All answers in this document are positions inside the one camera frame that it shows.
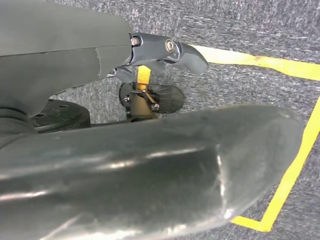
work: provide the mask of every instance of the bolt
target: bolt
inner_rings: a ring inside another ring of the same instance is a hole
[[[140,44],[140,40],[139,38],[134,36],[134,37],[131,39],[131,44],[132,46],[137,46],[137,45]]]
[[[158,103],[151,105],[151,110],[153,112],[158,112],[159,110],[160,106]]]
[[[128,102],[130,102],[130,96],[126,96],[126,97],[125,97],[123,100],[125,100],[125,102],[126,102],[126,103],[128,103]]]
[[[167,39],[165,41],[165,50],[168,53],[172,53],[174,51],[174,44],[171,39]]]

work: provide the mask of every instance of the floor marking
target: floor marking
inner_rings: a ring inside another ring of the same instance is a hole
[[[268,56],[254,56],[248,53],[192,45],[208,63],[250,65],[274,69],[283,74],[320,81],[320,64],[288,60]]]

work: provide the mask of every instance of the yellow tape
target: yellow tape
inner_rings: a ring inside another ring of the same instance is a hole
[[[137,69],[137,83],[139,84],[149,84],[150,80],[151,70],[146,66],[140,66]],[[145,85],[138,85],[137,89],[143,90],[146,89]]]
[[[244,216],[237,216],[230,221],[230,223],[236,224],[245,228],[254,229],[260,232],[263,232],[260,221],[250,219]]]
[[[320,81],[320,64],[268,56],[254,56],[248,53],[206,46],[192,46],[202,54],[208,63],[259,66],[274,69],[292,77]]]

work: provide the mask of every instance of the yellow tape line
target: yellow tape line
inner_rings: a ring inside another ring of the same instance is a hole
[[[139,84],[149,84],[150,80],[151,70],[146,66],[140,66],[137,69],[137,83]],[[146,89],[145,85],[138,85],[137,89],[143,90]]]
[[[208,63],[237,64],[270,68],[297,78],[320,81],[320,64],[287,60],[268,56],[254,56],[248,53],[192,45]]]

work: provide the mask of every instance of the gray carpet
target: gray carpet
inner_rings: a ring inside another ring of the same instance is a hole
[[[181,42],[320,64],[319,0],[56,0],[123,16],[135,31]],[[180,112],[238,103],[291,108],[305,123],[320,96],[320,82],[253,66],[211,64],[202,76],[169,67],[152,83],[176,85],[186,96]],[[121,82],[108,79],[57,96],[88,108],[96,123],[123,120]],[[272,230],[228,224],[182,238],[198,240],[320,239],[320,140],[315,143]],[[244,216],[260,220],[276,186]]]

